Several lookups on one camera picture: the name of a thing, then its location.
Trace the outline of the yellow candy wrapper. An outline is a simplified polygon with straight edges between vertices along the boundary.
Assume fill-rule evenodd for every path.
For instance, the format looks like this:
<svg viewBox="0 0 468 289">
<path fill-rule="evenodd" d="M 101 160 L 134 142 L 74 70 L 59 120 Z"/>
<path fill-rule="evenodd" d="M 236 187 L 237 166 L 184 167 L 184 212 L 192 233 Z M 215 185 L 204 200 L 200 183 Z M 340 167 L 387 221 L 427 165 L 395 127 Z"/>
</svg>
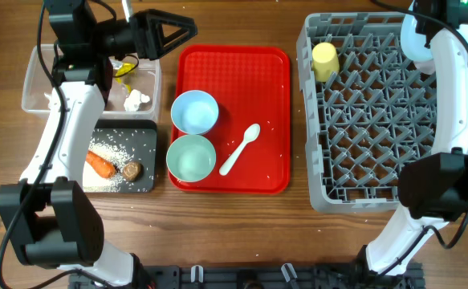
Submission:
<svg viewBox="0 0 468 289">
<path fill-rule="evenodd" d="M 126 90 L 126 92 L 129 94 L 132 91 L 132 88 L 129 84 L 126 84 L 125 77 L 132 75 L 135 70 L 136 70 L 136 64 L 134 63 L 122 63 L 118 61 L 114 61 L 112 64 L 114 70 L 115 70 L 115 75 L 113 76 L 113 79 L 122 87 Z"/>
</svg>

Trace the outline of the small white tissue piece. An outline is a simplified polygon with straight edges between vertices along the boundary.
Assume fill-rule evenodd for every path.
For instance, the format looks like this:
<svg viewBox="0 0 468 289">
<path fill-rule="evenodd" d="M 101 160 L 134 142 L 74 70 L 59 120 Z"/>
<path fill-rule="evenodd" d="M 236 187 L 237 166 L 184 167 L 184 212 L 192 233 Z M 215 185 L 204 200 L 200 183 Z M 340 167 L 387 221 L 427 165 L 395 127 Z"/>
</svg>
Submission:
<svg viewBox="0 0 468 289">
<path fill-rule="evenodd" d="M 145 95 L 136 89 L 132 89 L 124 101 L 124 110 L 126 112 L 139 111 L 142 104 L 148 104 L 150 101 L 150 96 Z"/>
</svg>

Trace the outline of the green bowl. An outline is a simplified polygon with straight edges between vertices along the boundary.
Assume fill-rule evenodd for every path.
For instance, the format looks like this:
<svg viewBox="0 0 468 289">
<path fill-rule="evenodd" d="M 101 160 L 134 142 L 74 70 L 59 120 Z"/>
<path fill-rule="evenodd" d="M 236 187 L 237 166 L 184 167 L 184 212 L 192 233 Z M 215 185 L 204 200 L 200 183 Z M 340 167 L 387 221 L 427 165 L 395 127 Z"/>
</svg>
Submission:
<svg viewBox="0 0 468 289">
<path fill-rule="evenodd" d="M 216 164 L 216 150 L 200 135 L 184 135 L 168 148 L 166 164 L 179 181 L 197 182 L 208 177 Z"/>
</svg>

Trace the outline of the orange carrot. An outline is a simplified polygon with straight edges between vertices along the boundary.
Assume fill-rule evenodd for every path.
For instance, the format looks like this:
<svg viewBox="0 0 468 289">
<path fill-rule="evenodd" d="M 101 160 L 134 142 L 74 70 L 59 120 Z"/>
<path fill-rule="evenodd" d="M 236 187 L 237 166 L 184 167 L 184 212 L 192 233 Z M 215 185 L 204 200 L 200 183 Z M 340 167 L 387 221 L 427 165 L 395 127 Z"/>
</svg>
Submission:
<svg viewBox="0 0 468 289">
<path fill-rule="evenodd" d="M 112 178 L 116 174 L 116 168 L 111 162 L 96 155 L 92 151 L 87 151 L 86 162 L 104 179 Z"/>
</svg>

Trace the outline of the brown chestnut food scrap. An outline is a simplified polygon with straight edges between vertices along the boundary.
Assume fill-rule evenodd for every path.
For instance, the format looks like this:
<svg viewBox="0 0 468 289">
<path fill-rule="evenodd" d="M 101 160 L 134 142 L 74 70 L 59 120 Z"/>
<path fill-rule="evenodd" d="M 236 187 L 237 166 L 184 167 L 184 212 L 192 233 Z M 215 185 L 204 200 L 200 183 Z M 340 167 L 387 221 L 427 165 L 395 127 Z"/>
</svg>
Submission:
<svg viewBox="0 0 468 289">
<path fill-rule="evenodd" d="M 126 181 L 135 181 L 142 171 L 142 164 L 136 161 L 127 163 L 122 169 L 122 176 Z"/>
</svg>

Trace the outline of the white plastic spoon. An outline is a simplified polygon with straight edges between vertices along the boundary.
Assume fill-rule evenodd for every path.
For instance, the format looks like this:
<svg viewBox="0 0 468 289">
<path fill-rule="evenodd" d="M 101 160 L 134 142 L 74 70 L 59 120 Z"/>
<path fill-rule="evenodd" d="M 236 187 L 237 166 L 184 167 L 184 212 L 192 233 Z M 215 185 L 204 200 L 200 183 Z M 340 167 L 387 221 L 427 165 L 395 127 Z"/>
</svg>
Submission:
<svg viewBox="0 0 468 289">
<path fill-rule="evenodd" d="M 231 155 L 226 159 L 226 161 L 220 167 L 219 173 L 221 176 L 225 176 L 231 171 L 231 169 L 233 168 L 234 164 L 236 163 L 237 159 L 241 155 L 244 148 L 249 143 L 255 141 L 258 138 L 260 131 L 261 131 L 261 128 L 259 124 L 252 124 L 249 128 L 246 129 L 240 145 L 231 153 Z"/>
</svg>

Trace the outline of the white rice pile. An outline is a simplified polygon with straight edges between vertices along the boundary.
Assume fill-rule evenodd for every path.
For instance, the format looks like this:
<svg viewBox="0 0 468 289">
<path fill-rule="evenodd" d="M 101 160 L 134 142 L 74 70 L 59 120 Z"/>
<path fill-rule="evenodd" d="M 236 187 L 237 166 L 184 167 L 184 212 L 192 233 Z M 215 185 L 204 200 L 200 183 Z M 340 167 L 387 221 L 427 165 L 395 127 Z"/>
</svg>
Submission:
<svg viewBox="0 0 468 289">
<path fill-rule="evenodd" d="M 83 166 L 86 193 L 147 193 L 155 182 L 157 131 L 150 128 L 97 128 L 88 151 L 101 159 Z"/>
</svg>

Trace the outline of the yellow plastic cup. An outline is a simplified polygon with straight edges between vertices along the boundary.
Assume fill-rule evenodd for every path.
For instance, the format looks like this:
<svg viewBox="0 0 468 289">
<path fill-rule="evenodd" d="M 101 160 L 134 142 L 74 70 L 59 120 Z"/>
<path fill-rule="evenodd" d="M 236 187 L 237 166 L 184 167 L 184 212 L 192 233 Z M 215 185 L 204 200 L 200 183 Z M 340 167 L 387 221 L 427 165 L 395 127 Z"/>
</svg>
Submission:
<svg viewBox="0 0 468 289">
<path fill-rule="evenodd" d="M 317 82 L 327 82 L 340 69 L 336 48 L 331 43 L 319 43 L 312 49 L 312 70 Z"/>
</svg>

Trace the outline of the light blue plate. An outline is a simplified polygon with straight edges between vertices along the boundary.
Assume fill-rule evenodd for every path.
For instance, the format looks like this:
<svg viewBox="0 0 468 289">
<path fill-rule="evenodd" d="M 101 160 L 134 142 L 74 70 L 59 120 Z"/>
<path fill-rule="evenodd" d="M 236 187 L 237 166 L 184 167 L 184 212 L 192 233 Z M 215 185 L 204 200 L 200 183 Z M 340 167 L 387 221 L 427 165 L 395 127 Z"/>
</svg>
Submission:
<svg viewBox="0 0 468 289">
<path fill-rule="evenodd" d="M 410 14 L 404 17 L 401 24 L 401 49 L 405 56 L 413 61 L 421 73 L 432 75 L 435 64 L 431 50 L 427 48 L 426 37 L 416 32 L 417 20 Z"/>
</svg>

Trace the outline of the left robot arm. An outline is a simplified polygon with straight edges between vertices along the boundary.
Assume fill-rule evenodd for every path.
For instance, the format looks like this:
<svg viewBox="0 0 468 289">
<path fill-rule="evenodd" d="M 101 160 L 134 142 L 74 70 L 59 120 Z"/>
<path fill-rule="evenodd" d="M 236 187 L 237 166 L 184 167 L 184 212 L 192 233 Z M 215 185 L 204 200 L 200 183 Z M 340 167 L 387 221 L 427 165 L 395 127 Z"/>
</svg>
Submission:
<svg viewBox="0 0 468 289">
<path fill-rule="evenodd" d="M 44 73 L 52 86 L 50 114 L 38 148 L 19 181 L 0 186 L 6 232 L 2 266 L 12 247 L 25 266 L 76 275 L 88 286 L 153 288 L 139 258 L 106 241 L 102 219 L 82 189 L 92 133 L 112 88 L 112 59 L 157 60 L 197 34 L 191 18 L 149 9 L 100 22 L 86 0 L 45 1 L 39 16 L 56 35 Z"/>
</svg>

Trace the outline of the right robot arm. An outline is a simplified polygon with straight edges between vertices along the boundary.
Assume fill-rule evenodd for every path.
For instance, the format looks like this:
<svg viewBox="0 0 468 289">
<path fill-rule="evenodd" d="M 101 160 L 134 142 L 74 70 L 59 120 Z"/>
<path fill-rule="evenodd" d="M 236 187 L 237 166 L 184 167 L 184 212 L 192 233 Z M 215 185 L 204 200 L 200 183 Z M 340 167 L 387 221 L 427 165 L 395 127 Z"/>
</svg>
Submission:
<svg viewBox="0 0 468 289">
<path fill-rule="evenodd" d="M 415 0 L 402 12 L 402 51 L 436 76 L 436 128 L 430 155 L 399 174 L 393 216 L 357 257 L 368 283 L 403 275 L 431 236 L 453 248 L 468 226 L 468 1 Z"/>
</svg>

